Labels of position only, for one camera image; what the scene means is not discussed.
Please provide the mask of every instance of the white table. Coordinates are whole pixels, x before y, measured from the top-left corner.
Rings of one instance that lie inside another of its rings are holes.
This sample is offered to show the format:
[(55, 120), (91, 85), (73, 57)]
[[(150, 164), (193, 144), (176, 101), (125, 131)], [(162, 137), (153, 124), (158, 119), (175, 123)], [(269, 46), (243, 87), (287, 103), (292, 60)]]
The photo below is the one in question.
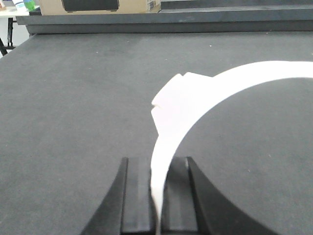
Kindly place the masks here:
[(7, 36), (7, 46), (3, 44), (2, 39), (0, 38), (0, 51), (2, 55), (6, 55), (7, 50), (12, 50), (15, 48), (12, 42), (12, 32), (13, 32), (13, 23), (16, 22), (14, 19), (16, 16), (28, 16), (28, 11), (18, 11), (15, 6), (6, 6), (5, 10), (0, 11), (0, 18), (8, 18), (8, 36)]

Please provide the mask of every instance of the cardboard box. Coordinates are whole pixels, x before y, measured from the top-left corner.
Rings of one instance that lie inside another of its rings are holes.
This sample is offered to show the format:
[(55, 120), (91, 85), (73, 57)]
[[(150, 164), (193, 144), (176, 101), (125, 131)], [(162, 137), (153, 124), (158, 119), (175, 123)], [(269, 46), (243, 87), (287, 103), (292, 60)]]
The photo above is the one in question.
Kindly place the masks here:
[(46, 16), (157, 13), (161, 9), (160, 0), (39, 0), (39, 3), (42, 15)]

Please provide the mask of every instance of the white plastic arc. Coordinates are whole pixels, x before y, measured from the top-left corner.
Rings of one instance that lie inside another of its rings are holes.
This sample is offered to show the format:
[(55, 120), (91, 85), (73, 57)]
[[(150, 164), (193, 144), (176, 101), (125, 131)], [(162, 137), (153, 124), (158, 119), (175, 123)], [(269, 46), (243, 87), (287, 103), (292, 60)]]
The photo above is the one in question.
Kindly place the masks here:
[(160, 217), (164, 183), (176, 149), (190, 128), (210, 109), (249, 87), (284, 79), (313, 78), (313, 62), (266, 61), (230, 69), (215, 77), (174, 76), (155, 96), (151, 113), (158, 138), (151, 160), (151, 191)]

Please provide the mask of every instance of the black clamp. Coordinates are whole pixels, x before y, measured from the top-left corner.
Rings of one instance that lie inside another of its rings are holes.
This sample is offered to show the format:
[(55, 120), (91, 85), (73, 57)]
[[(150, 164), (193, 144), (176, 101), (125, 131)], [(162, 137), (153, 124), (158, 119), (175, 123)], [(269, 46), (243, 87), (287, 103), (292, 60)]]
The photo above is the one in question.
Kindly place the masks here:
[[(154, 235), (150, 165), (124, 158), (107, 196), (81, 235)], [(172, 160), (164, 189), (162, 235), (277, 235), (208, 180), (190, 157)]]

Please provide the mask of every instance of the gray mat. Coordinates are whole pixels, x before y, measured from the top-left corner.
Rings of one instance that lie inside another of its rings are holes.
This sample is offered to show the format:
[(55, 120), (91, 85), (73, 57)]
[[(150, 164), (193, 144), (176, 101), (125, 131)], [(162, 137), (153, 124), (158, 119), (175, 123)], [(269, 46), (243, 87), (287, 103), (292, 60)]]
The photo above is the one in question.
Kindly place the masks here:
[(313, 60), (313, 33), (38, 35), (0, 59), (0, 231), (76, 235), (122, 157), (150, 158), (176, 73)]

